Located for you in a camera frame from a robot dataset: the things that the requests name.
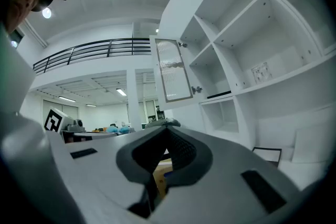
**nose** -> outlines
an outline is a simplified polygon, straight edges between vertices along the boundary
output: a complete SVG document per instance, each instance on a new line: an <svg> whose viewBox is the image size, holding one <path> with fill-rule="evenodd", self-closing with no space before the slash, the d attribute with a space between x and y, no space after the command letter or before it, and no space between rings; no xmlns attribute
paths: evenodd
<svg viewBox="0 0 336 224"><path fill-rule="evenodd" d="M25 6L26 8L32 8L33 7L34 0L25 0Z"/></svg>

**ceiling light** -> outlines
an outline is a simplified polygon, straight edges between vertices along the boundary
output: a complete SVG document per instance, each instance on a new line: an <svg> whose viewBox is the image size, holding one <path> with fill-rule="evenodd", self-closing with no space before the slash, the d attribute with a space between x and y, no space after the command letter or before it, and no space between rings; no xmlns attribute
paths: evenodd
<svg viewBox="0 0 336 224"><path fill-rule="evenodd" d="M126 93L124 93L120 88L116 89L118 93L120 93L122 96L126 96Z"/></svg>
<svg viewBox="0 0 336 224"><path fill-rule="evenodd" d="M49 19L51 17L51 10L50 10L50 8L45 8L44 10L42 10L42 15L46 19Z"/></svg>
<svg viewBox="0 0 336 224"><path fill-rule="evenodd" d="M10 43L12 44L12 46L13 46L14 48L17 48L17 45L18 45L18 44L17 44L16 41L13 40L13 41L11 41Z"/></svg>
<svg viewBox="0 0 336 224"><path fill-rule="evenodd" d="M67 100L67 101L70 101L70 102L75 102L75 100L71 100L71 99L68 99L68 98L65 98L65 97L62 97L62 96L59 96L58 98L63 99L63 100Z"/></svg>

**railing post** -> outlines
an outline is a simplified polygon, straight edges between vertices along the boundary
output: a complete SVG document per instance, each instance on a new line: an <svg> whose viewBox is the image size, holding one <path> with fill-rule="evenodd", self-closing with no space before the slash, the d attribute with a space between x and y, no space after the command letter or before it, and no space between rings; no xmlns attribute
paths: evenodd
<svg viewBox="0 0 336 224"><path fill-rule="evenodd" d="M71 60L71 56L72 56L72 53L73 53L73 50L74 50L75 48L72 48L72 50L71 50L71 54L70 54L70 56L69 56L69 60L68 60L68 63L67 63L67 65L69 65L70 64L70 60Z"/></svg>
<svg viewBox="0 0 336 224"><path fill-rule="evenodd" d="M111 44L112 44L112 40L110 41L110 44L109 44L109 49L107 51L107 57L110 57Z"/></svg>
<svg viewBox="0 0 336 224"><path fill-rule="evenodd" d="M47 66L48 66L48 64L49 64L49 57L48 57L48 60L47 60L47 63L46 63L46 67L44 68L44 73L46 72L46 70L47 70Z"/></svg>

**balcony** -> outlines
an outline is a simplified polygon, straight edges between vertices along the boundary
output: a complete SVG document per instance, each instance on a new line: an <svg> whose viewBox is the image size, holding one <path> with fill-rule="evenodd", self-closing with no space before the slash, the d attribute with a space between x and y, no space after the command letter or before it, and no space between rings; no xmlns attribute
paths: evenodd
<svg viewBox="0 0 336 224"><path fill-rule="evenodd" d="M39 74L72 63L106 57L150 55L149 38L119 38L89 42L50 55L33 65Z"/></svg>

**white cabinet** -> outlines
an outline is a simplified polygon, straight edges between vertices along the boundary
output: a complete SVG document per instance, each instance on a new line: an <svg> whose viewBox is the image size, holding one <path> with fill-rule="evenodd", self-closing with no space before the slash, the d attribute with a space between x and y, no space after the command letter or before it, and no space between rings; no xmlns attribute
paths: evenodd
<svg viewBox="0 0 336 224"><path fill-rule="evenodd" d="M293 95L309 86L307 74L328 80L318 70L332 66L336 34L323 0L203 0L183 20L188 23L181 36L151 36L159 103L164 110L199 104L207 134L252 149L260 145L258 136L274 132L263 109L281 111L283 104L296 109L300 100L308 111L336 101L328 96L304 106L314 98L313 86L300 98ZM163 44L164 39L171 41ZM276 89L282 89L279 99ZM269 114L281 122L283 115ZM291 129L284 133L291 137L294 127L287 121L284 128Z"/></svg>

